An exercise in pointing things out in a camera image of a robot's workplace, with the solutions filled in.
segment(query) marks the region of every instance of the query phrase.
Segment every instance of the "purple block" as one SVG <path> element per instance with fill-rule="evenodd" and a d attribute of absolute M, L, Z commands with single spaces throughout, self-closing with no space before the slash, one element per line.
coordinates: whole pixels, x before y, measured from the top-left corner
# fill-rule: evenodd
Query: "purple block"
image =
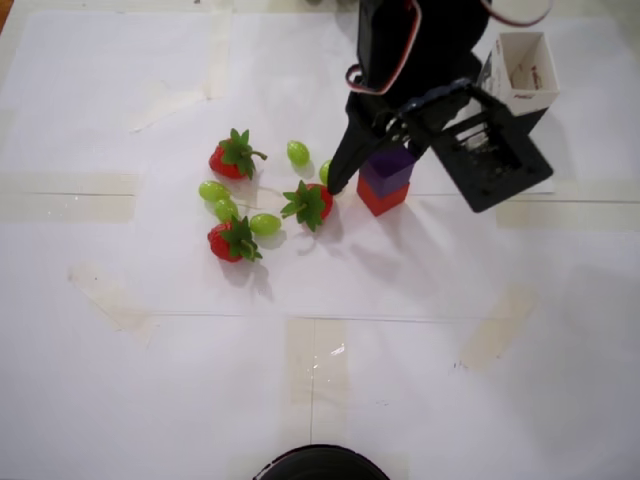
<path fill-rule="evenodd" d="M 360 167 L 360 175 L 378 198 L 386 197 L 404 187 L 411 179 L 417 159 L 406 148 L 398 147 L 371 156 Z"/>

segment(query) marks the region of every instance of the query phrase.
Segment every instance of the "red block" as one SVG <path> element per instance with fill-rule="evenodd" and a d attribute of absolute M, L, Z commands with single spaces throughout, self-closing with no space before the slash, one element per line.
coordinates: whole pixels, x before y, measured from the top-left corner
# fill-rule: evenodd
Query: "red block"
<path fill-rule="evenodd" d="M 409 184 L 407 183 L 400 190 L 396 190 L 386 197 L 380 198 L 369 186 L 364 176 L 360 175 L 358 177 L 358 195 L 360 195 L 360 198 L 362 199 L 364 204 L 369 207 L 371 213 L 373 213 L 376 217 L 404 202 L 404 199 L 407 198 L 408 192 Z"/>

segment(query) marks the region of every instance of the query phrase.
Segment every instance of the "green strawberry stem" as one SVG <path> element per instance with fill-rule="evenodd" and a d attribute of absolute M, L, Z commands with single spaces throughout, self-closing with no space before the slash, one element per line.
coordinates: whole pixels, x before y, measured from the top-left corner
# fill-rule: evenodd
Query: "green strawberry stem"
<path fill-rule="evenodd" d="M 245 247 L 247 247 L 249 249 L 249 251 L 251 252 L 251 260 L 256 258 L 256 249 L 253 248 L 253 246 L 249 242 L 247 242 L 246 240 L 240 240 L 240 243 L 242 245 L 244 245 Z"/>
<path fill-rule="evenodd" d="M 243 157 L 251 157 L 251 155 L 258 155 L 258 156 L 259 156 L 261 159 L 263 159 L 263 160 L 266 160 L 266 159 L 267 159 L 267 156 L 266 156 L 264 153 L 262 153 L 262 152 L 256 152 L 256 151 L 254 151 L 254 150 L 251 150 L 251 151 L 249 151 L 249 152 L 242 152 L 242 153 L 241 153 L 241 155 L 242 155 Z"/>
<path fill-rule="evenodd" d="M 296 208 L 293 212 L 291 213 L 284 213 L 282 215 L 282 218 L 289 218 L 293 215 L 297 215 L 298 213 L 300 213 L 302 210 L 304 210 L 305 208 L 307 208 L 307 204 L 305 203 L 304 205 L 300 205 L 298 208 Z"/>

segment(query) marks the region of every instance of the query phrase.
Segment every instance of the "toy strawberry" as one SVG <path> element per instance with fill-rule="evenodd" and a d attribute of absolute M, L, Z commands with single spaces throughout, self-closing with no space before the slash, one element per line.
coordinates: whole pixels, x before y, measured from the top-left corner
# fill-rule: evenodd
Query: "toy strawberry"
<path fill-rule="evenodd" d="M 312 232 L 322 225 L 333 208 L 333 197 L 324 185 L 305 185 L 301 180 L 298 190 L 283 195 L 289 200 L 289 204 L 280 212 L 282 218 L 295 215 L 298 223 L 306 223 Z"/>
<path fill-rule="evenodd" d="M 249 145 L 249 130 L 242 135 L 235 128 L 231 129 L 231 137 L 221 141 L 216 151 L 209 159 L 209 166 L 215 173 L 228 178 L 241 179 L 253 178 L 256 164 L 252 155 L 258 155 L 263 160 L 267 159 L 264 153 L 255 152 Z"/>
<path fill-rule="evenodd" d="M 232 217 L 230 222 L 211 230 L 207 238 L 214 255 L 227 262 L 235 263 L 243 258 L 254 262 L 256 258 L 262 258 L 258 245 L 253 241 L 247 217 L 242 220 Z"/>

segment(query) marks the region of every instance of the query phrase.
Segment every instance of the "plastic fruit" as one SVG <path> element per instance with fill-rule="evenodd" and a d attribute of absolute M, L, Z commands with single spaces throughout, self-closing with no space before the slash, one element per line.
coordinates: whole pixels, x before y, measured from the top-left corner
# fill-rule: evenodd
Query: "plastic fruit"
<path fill-rule="evenodd" d="M 282 218 L 295 215 L 298 223 L 306 223 L 312 232 L 322 225 L 333 208 L 333 197 L 324 185 L 316 183 L 305 185 L 301 180 L 298 190 L 286 192 L 283 195 L 289 200 L 289 204 L 280 212 Z"/>
<path fill-rule="evenodd" d="M 218 200 L 231 198 L 229 189 L 218 182 L 202 182 L 198 192 L 207 202 L 217 202 Z"/>
<path fill-rule="evenodd" d="M 307 146 L 295 140 L 287 143 L 287 156 L 296 167 L 304 167 L 311 159 Z"/>
<path fill-rule="evenodd" d="M 267 159 L 264 153 L 256 152 L 249 145 L 249 130 L 242 135 L 235 128 L 231 129 L 231 137 L 221 141 L 209 159 L 209 167 L 214 173 L 228 178 L 241 179 L 253 178 L 256 164 L 253 155 L 258 155 L 263 160 Z"/>
<path fill-rule="evenodd" d="M 251 219 L 249 227 L 256 235 L 274 235 L 282 227 L 282 221 L 269 213 L 261 213 Z"/>
<path fill-rule="evenodd" d="M 230 222 L 218 225 L 209 232 L 207 239 L 213 254 L 227 262 L 235 263 L 243 258 L 253 262 L 262 258 L 258 245 L 253 241 L 247 217 L 242 221 L 233 217 Z"/>
<path fill-rule="evenodd" d="M 323 185 L 329 183 L 329 167 L 331 166 L 331 160 L 327 160 L 320 167 L 320 181 Z"/>
<path fill-rule="evenodd" d="M 222 223 L 230 222 L 233 217 L 238 218 L 238 207 L 233 200 L 223 198 L 213 204 L 213 211 Z"/>

